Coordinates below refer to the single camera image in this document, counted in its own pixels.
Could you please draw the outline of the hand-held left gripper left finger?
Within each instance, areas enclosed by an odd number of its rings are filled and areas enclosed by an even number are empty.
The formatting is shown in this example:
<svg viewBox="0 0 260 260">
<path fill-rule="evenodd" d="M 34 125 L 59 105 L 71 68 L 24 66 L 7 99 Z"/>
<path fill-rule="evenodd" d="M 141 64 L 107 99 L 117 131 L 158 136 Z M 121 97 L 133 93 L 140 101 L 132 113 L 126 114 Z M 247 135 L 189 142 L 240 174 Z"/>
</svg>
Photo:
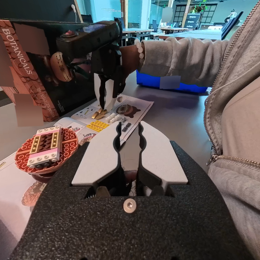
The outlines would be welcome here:
<svg viewBox="0 0 260 260">
<path fill-rule="evenodd" d="M 89 143 L 71 182 L 73 186 L 96 186 L 119 171 L 121 122 L 117 121 L 98 133 Z"/>
</svg>

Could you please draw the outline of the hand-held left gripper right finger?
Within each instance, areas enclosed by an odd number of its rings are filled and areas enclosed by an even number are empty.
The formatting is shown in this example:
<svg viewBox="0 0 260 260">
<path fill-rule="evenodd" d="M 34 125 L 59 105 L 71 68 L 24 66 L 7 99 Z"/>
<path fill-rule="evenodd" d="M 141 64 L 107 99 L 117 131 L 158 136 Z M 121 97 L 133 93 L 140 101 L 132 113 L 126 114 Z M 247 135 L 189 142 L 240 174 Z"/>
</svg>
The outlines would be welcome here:
<svg viewBox="0 0 260 260">
<path fill-rule="evenodd" d="M 186 185 L 188 179 L 171 145 L 159 130 L 141 121 L 138 178 L 146 187 Z"/>
</svg>

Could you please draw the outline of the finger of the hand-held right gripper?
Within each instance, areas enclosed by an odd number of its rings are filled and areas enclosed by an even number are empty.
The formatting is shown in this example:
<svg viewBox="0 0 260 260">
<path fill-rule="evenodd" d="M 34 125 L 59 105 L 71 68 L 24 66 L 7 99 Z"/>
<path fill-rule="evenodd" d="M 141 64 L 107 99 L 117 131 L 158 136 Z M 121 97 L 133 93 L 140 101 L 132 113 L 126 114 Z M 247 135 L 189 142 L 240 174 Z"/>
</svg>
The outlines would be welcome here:
<svg viewBox="0 0 260 260">
<path fill-rule="evenodd" d="M 113 98 L 114 81 L 109 79 L 105 83 L 105 109 L 113 109 L 116 98 Z"/>
<path fill-rule="evenodd" d="M 105 109 L 106 104 L 106 82 L 107 78 L 104 75 L 94 74 L 95 95 L 102 110 Z"/>
</svg>

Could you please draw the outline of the blue plastic bin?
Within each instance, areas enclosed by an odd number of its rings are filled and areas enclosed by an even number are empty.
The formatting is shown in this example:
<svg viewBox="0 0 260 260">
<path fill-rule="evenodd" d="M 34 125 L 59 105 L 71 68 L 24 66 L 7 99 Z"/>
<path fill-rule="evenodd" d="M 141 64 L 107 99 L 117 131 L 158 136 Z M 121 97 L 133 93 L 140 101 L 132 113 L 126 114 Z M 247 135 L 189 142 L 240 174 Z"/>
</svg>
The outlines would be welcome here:
<svg viewBox="0 0 260 260">
<path fill-rule="evenodd" d="M 136 71 L 136 82 L 138 85 L 148 88 L 196 94 L 204 94 L 208 89 L 208 87 L 199 87 L 194 84 L 189 85 L 181 83 L 180 76 L 154 77 L 139 73 L 138 71 Z"/>
</svg>

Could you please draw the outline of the person's right forearm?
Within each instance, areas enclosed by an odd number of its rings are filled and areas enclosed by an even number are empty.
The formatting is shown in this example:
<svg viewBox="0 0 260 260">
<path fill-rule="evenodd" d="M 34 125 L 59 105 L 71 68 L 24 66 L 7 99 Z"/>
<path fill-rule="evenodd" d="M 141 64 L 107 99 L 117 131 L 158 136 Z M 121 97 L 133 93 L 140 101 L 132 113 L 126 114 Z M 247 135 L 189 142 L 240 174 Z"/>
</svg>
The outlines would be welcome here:
<svg viewBox="0 0 260 260">
<path fill-rule="evenodd" d="M 144 63 L 138 71 L 150 76 L 180 76 L 180 82 L 212 87 L 229 47 L 229 40 L 168 37 L 164 41 L 142 41 Z"/>
</svg>

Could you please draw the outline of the black orchid print set box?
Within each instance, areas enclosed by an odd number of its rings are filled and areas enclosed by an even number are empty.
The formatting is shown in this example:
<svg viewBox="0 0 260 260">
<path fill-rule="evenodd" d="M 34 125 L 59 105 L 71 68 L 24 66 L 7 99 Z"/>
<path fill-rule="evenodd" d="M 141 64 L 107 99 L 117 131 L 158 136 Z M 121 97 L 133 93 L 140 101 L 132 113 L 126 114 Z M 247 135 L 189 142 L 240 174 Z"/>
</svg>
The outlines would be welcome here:
<svg viewBox="0 0 260 260">
<path fill-rule="evenodd" d="M 91 53 L 73 76 L 58 51 L 56 39 L 91 23 L 1 19 L 1 92 L 29 94 L 44 122 L 52 122 L 95 98 Z"/>
</svg>

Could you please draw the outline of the brick set instruction booklet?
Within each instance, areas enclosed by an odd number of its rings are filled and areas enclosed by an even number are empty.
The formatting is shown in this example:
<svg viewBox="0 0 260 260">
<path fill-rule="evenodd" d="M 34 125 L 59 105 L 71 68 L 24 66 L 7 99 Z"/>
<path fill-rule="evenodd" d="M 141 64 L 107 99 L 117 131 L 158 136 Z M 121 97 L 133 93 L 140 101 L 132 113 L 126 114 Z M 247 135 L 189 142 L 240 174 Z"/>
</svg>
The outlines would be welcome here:
<svg viewBox="0 0 260 260">
<path fill-rule="evenodd" d="M 92 119 L 92 115 L 100 109 L 98 101 L 95 101 L 71 117 L 58 120 L 54 126 L 61 126 L 62 128 L 73 130 L 77 135 L 80 147 L 85 142 L 90 142 L 98 134 L 98 132 L 87 128 L 86 125 L 91 122 L 97 122 L 109 126 L 110 123 L 106 121 L 106 118 L 110 114 L 116 113 L 122 116 L 121 122 L 125 119 L 125 122 L 122 122 L 122 128 L 124 128 L 128 122 L 132 124 L 126 132 L 122 132 L 121 134 L 120 145 L 122 145 L 152 105 L 153 102 L 150 101 L 120 95 L 115 101 L 112 111 L 108 112 L 99 120 Z M 1 239 L 3 239 L 4 242 L 11 240 L 14 241 L 14 243 L 20 240 L 31 215 L 31 209 L 34 207 L 46 186 L 45 183 L 34 180 L 31 175 L 16 167 L 16 152 L 17 151 L 1 161 L 0 171 Z"/>
</svg>

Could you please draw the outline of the brick flowerpot model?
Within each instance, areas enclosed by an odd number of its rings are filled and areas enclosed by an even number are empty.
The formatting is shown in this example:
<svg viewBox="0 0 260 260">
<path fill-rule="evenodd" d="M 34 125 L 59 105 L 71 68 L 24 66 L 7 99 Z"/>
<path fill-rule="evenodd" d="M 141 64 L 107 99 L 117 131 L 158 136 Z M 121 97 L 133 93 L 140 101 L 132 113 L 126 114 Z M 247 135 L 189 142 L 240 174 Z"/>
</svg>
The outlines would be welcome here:
<svg viewBox="0 0 260 260">
<path fill-rule="evenodd" d="M 34 180 L 47 184 L 77 151 L 77 135 L 69 128 L 39 129 L 15 154 L 15 165 Z"/>
</svg>

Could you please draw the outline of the dark partition panel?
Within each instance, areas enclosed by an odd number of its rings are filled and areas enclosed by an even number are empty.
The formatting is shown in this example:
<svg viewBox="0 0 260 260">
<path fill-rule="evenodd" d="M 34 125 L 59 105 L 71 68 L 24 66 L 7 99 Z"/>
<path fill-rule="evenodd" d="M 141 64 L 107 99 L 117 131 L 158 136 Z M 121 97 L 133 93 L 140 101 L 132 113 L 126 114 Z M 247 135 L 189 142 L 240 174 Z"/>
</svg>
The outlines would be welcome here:
<svg viewBox="0 0 260 260">
<path fill-rule="evenodd" d="M 83 23 L 73 0 L 1 0 L 0 18 Z"/>
</svg>

